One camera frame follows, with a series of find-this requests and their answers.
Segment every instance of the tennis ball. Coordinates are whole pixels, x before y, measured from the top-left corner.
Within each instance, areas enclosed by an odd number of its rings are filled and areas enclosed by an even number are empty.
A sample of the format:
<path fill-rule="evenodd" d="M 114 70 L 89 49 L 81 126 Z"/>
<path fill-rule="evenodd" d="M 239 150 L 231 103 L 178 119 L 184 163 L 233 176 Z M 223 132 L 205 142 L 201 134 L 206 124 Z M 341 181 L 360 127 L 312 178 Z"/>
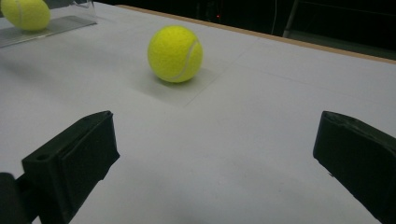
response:
<path fill-rule="evenodd" d="M 165 26 L 150 40 L 148 63 L 157 77 L 183 82 L 201 67 L 203 49 L 195 33 L 183 26 Z"/>
<path fill-rule="evenodd" d="M 50 9 L 43 0 L 1 0 L 4 17 L 26 31 L 39 31 L 50 22 Z"/>

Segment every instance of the table surface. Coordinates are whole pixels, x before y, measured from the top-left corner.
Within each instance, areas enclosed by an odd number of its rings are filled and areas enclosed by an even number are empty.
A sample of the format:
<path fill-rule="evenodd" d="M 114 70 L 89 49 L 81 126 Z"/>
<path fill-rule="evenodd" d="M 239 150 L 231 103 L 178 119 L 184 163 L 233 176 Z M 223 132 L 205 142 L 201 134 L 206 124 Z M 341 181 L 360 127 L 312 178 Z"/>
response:
<path fill-rule="evenodd" d="M 95 9 L 97 25 L 0 49 L 0 172 L 21 175 L 25 156 L 110 110 L 120 159 L 72 223 L 379 223 L 312 151 L 323 110 L 396 136 L 396 64 Z M 205 51 L 187 83 L 149 69 L 169 24 Z"/>

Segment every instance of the transparent acrylic box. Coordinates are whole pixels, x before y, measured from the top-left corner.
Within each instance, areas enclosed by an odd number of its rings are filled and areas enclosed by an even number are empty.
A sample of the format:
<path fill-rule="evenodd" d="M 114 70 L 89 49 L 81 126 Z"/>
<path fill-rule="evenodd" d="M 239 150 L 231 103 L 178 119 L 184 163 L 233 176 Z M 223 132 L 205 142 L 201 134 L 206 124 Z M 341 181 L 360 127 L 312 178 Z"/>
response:
<path fill-rule="evenodd" d="M 42 36 L 56 35 L 96 24 L 92 0 L 44 0 L 44 2 L 50 9 L 50 21 L 46 29 L 41 31 L 24 31 L 14 27 L 0 11 L 0 49 Z"/>

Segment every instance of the dark background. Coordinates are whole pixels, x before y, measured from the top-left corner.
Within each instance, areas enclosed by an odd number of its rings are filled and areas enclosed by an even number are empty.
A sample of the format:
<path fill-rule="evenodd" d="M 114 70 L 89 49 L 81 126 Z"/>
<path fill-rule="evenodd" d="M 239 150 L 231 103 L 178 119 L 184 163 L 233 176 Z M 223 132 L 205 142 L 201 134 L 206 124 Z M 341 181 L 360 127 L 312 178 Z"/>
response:
<path fill-rule="evenodd" d="M 98 1 L 142 7 L 278 36 L 283 35 L 294 3 L 294 0 Z M 290 29 L 396 50 L 396 0 L 301 0 Z"/>

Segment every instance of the white tabletop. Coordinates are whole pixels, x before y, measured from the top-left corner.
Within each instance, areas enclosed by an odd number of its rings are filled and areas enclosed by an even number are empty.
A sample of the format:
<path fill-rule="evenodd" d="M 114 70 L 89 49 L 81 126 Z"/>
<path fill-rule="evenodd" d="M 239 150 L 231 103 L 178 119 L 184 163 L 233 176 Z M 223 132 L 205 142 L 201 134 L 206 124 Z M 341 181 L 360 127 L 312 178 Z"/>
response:
<path fill-rule="evenodd" d="M 110 110 L 120 159 L 72 223 L 379 223 L 312 151 L 323 110 L 396 136 L 396 64 L 95 8 L 97 25 L 0 49 L 0 172 Z M 205 51 L 184 84 L 147 62 L 169 24 Z"/>

